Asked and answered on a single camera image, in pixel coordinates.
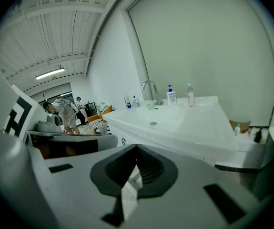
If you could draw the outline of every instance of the ceiling beam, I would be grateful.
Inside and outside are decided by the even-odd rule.
[[[83,76],[83,74],[75,74],[75,75],[65,76],[65,77],[58,78],[53,81],[42,83],[38,86],[32,87],[31,89],[28,89],[23,92],[28,96],[33,96],[33,95],[40,93],[42,91],[45,91],[47,89],[69,83],[72,79],[77,78],[77,77],[82,77],[82,76]]]
[[[77,62],[87,60],[88,57],[85,54],[77,54],[77,55],[67,55],[67,56],[60,56],[54,59],[45,60],[44,62],[38,62],[36,64],[32,64],[29,67],[25,68],[24,70],[18,72],[17,74],[8,78],[10,84],[15,84],[15,81],[29,73],[38,72],[42,68],[47,68],[46,63],[48,66],[55,66],[62,63],[69,63],[69,62]]]
[[[88,54],[87,55],[91,56],[91,52],[93,50],[93,46],[94,46],[95,40],[96,40],[96,38],[98,36],[98,33],[100,31],[100,28],[101,28],[104,20],[106,19],[107,14],[109,13],[110,9],[113,7],[113,5],[115,4],[116,1],[117,0],[109,0],[109,2],[107,3],[107,5],[106,5],[106,7],[104,9],[104,12],[100,16],[99,21],[98,21],[98,23],[97,23],[97,25],[96,25],[96,27],[94,29],[94,32],[92,33],[92,38],[91,38],[91,41],[90,41],[90,45],[89,45],[89,49],[88,49]],[[86,60],[84,76],[86,76],[86,73],[87,73],[89,59],[90,59],[90,57]]]
[[[104,7],[100,4],[94,4],[89,2],[55,2],[43,4],[40,6],[32,7],[24,11],[26,19],[36,17],[42,14],[64,12],[64,11],[83,11],[104,13]],[[7,30],[11,26],[23,22],[22,12],[9,17],[0,25],[0,33]]]

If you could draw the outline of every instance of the pink bottle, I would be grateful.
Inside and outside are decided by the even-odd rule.
[[[195,106],[195,98],[194,98],[194,90],[192,88],[191,83],[188,83],[188,98],[189,98],[189,106]]]

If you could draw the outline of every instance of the shorts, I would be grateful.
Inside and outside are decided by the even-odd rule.
[[[76,123],[75,123],[76,115],[75,114],[71,114],[68,117],[66,116],[65,118],[66,118],[66,126],[64,126],[64,128],[67,128],[68,126],[70,128],[76,127]]]

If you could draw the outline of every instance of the sink basin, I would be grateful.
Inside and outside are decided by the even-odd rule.
[[[234,157],[238,149],[236,136],[217,96],[195,98],[195,107],[188,106],[187,98],[178,98],[176,105],[156,105],[153,110],[146,108],[149,102],[105,114],[104,119],[111,131],[113,126],[121,128],[135,140],[141,137],[214,160],[229,161]]]

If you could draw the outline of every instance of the faucet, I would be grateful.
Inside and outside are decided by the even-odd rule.
[[[156,94],[156,97],[155,97],[155,99],[156,99],[156,104],[157,104],[157,105],[161,105],[161,104],[162,104],[162,100],[161,100],[160,95],[159,95],[159,93],[158,93],[158,90],[157,90],[157,87],[156,87],[155,82],[153,82],[153,81],[151,81],[151,80],[145,81],[145,82],[142,84],[142,90],[144,90],[145,85],[146,85],[147,83],[153,83],[153,84],[154,84],[154,90],[155,90],[155,94]]]

